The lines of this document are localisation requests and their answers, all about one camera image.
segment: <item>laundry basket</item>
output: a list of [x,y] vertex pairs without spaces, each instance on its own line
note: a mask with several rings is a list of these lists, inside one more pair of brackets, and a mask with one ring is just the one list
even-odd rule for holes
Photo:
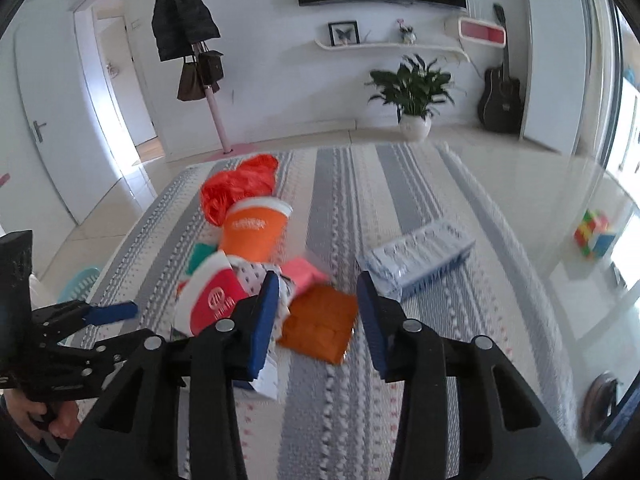
[[100,269],[89,267],[88,269],[78,272],[70,282],[66,284],[65,289],[58,298],[58,303],[65,301],[80,300],[86,301],[91,292],[92,286],[100,277]]

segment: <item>wooden floor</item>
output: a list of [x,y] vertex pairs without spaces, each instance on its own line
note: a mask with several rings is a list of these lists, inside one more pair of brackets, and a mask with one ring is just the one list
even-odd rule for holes
[[137,161],[134,166],[136,166],[137,164],[141,164],[142,162],[148,162],[160,156],[164,156],[162,144],[160,144],[160,139],[158,139],[157,137],[155,139],[151,139],[147,142],[139,144],[138,146],[136,146],[136,150],[138,151],[140,160]]

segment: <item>orange paper cup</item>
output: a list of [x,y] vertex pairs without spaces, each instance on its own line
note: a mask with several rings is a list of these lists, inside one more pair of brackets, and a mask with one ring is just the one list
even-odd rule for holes
[[268,262],[291,212],[289,204],[272,196],[245,198],[226,214],[218,248],[249,262]]

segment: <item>guitar body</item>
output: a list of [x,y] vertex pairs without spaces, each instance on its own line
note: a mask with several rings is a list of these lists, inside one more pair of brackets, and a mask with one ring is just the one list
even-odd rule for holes
[[520,81],[504,79],[502,67],[484,72],[484,93],[478,103],[478,118],[482,125],[498,134],[519,134],[523,106]]

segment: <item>guitar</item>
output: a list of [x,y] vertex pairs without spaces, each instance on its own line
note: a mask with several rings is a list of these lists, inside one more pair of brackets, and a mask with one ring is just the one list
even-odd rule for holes
[[[507,29],[504,9],[494,4],[498,22]],[[478,103],[478,117],[489,131],[519,134],[524,107],[520,99],[520,80],[509,75],[509,45],[504,46],[504,60],[496,68],[484,72],[484,93]]]

